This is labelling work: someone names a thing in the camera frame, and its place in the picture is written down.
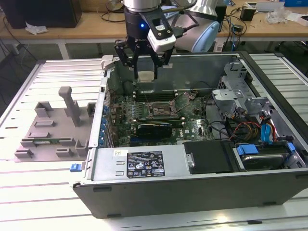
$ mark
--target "red wire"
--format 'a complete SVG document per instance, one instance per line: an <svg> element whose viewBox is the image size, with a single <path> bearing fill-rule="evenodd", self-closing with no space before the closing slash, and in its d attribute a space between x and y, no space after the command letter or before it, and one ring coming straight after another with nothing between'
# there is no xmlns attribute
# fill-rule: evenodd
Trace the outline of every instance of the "red wire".
<svg viewBox="0 0 308 231"><path fill-rule="evenodd" d="M260 126L259 124L255 123L255 122L242 122L242 123L240 123L240 124L234 129L233 134L235 134L236 130L239 129L239 128L240 128L240 125L242 125L242 124L254 124L254 125L256 125L258 128L261 128L261 126Z"/></svg>

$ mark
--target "power supply label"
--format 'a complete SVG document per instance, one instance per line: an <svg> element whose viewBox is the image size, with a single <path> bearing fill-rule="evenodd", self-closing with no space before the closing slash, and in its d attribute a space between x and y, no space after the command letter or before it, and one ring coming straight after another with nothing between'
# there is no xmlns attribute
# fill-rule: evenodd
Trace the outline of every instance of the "power supply label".
<svg viewBox="0 0 308 231"><path fill-rule="evenodd" d="M127 177L163 177L165 175L162 151L127 153Z"/></svg>

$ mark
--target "gray plastic block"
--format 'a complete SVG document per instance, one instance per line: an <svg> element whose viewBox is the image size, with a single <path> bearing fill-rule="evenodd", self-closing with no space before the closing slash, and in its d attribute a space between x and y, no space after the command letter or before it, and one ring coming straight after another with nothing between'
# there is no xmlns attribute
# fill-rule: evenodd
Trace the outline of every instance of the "gray plastic block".
<svg viewBox="0 0 308 231"><path fill-rule="evenodd" d="M48 138L49 132L30 132L28 138Z"/></svg>
<svg viewBox="0 0 308 231"><path fill-rule="evenodd" d="M31 158L14 159L16 162L34 162L34 161L83 161L86 159L85 154L88 148L88 139L92 128L93 118L89 117L86 107L79 108L80 123L78 127L72 122L70 117L67 117L64 108L48 108L49 119L36 116L27 135L35 136L29 138L26 136L21 140L20 149L30 149L34 154ZM45 124L46 121L53 121L53 127L40 127L37 124ZM76 146L76 141L79 140L80 145ZM69 148L69 154L56 154L57 148Z"/></svg>
<svg viewBox="0 0 308 231"><path fill-rule="evenodd" d="M52 107L50 106L49 102L39 102L36 107L34 108L38 117L44 118L49 117L48 111L52 111Z"/></svg>
<svg viewBox="0 0 308 231"><path fill-rule="evenodd" d="M69 138L62 138L63 140L60 140L60 144L62 146L74 146L76 144L76 141L73 137Z"/></svg>
<svg viewBox="0 0 308 231"><path fill-rule="evenodd" d="M56 154L58 157L68 157L74 155L70 148L57 148Z"/></svg>
<svg viewBox="0 0 308 231"><path fill-rule="evenodd" d="M88 116L91 118L94 117L95 105L96 103L88 103L87 105Z"/></svg>
<svg viewBox="0 0 308 231"><path fill-rule="evenodd" d="M36 147L35 143L31 139L22 139L20 144L24 148Z"/></svg>
<svg viewBox="0 0 308 231"><path fill-rule="evenodd" d="M80 123L79 106L77 103L74 103L71 93L71 87L61 87L59 90L59 95L64 99L67 107L66 113L72 118L75 127L78 127Z"/></svg>
<svg viewBox="0 0 308 231"><path fill-rule="evenodd" d="M87 156L88 154L88 146L89 146L89 140L86 140L86 143L84 146L81 145L80 141L78 140L76 142L76 145L75 145L75 149L78 153L79 156Z"/></svg>
<svg viewBox="0 0 308 231"><path fill-rule="evenodd" d="M14 153L17 158L30 158L33 152L30 149L19 149Z"/></svg>
<svg viewBox="0 0 308 231"><path fill-rule="evenodd" d="M36 128L39 127L54 127L55 123L53 120L46 120L46 121L37 121L34 126Z"/></svg>

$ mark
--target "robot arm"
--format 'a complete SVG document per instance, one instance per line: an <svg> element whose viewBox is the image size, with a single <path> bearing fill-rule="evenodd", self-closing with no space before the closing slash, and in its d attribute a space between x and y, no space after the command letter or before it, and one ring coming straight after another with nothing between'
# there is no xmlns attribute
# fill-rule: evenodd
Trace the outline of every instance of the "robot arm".
<svg viewBox="0 0 308 231"><path fill-rule="evenodd" d="M158 68L169 63L176 39L181 38L188 30L198 27L200 16L210 16L211 20L215 20L217 17L215 10L213 10L217 0L194 0L193 3L185 7L179 6L176 0L173 1L178 5L177 7L162 10L160 7L161 0L123 0L127 37L125 41L116 41L115 51L124 66L133 68L135 79L138 78L137 61L139 55L150 55L154 63L154 79L157 79ZM185 16L179 20L179 22L184 20L183 22L180 24L174 23L173 27L170 26L165 16L166 13L172 12L181 12ZM202 33L206 27L208 25L203 23L202 28L200 28ZM194 40L192 36L187 37L188 42L182 39L180 43L190 44L191 40ZM132 58L126 55L125 49L127 48L133 51ZM161 57L157 54L160 52L164 53Z"/></svg>
<svg viewBox="0 0 308 231"><path fill-rule="evenodd" d="M154 63L154 79L157 79L157 69L163 65L167 65L172 55L176 38L189 29L199 26L197 21L188 28L179 26L171 28L164 12L159 5L161 0L124 0L124 14L126 20L127 37L125 41L116 41L115 51L119 56L122 64L134 69L134 76L138 78L137 61L139 55L150 55ZM184 10L183 7L167 11ZM133 51L132 58L129 58L125 49Z"/></svg>

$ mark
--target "workbench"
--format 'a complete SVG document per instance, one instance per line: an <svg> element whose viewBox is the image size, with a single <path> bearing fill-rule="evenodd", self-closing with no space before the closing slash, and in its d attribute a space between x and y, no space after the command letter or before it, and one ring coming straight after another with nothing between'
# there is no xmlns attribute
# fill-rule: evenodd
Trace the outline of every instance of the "workbench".
<svg viewBox="0 0 308 231"><path fill-rule="evenodd" d="M304 104L308 83L283 57L251 55L299 115L308 122ZM283 205L237 208L183 214L96 219L69 183L82 177L70 166L81 162L15 163L14 152L36 116L37 102L63 108L61 86L71 86L80 107L96 102L102 78L100 59L58 60L37 64L0 118L0 230L277 230L308 228L308 190ZM256 90L264 96L259 83Z"/></svg>
<svg viewBox="0 0 308 231"><path fill-rule="evenodd" d="M233 7L227 7L227 13L234 8L241 7L246 1L235 0ZM294 13L307 13L308 7L287 7ZM63 59L70 59L67 44L70 43L113 43L117 39L126 37L124 23L110 23L101 19L102 13L83 13L76 28L48 28L44 34L32 35L24 29L12 29L12 34L23 44L57 44ZM123 20L123 14L111 14L111 20ZM242 24L237 19L232 22ZM229 34L227 22L216 38L214 51L221 51ZM16 40L8 33L0 20L0 38L6 44L17 44ZM286 24L269 25L265 21L265 13L257 13L252 22L247 22L247 31L241 41L303 41L308 39L308 27L289 21Z"/></svg>

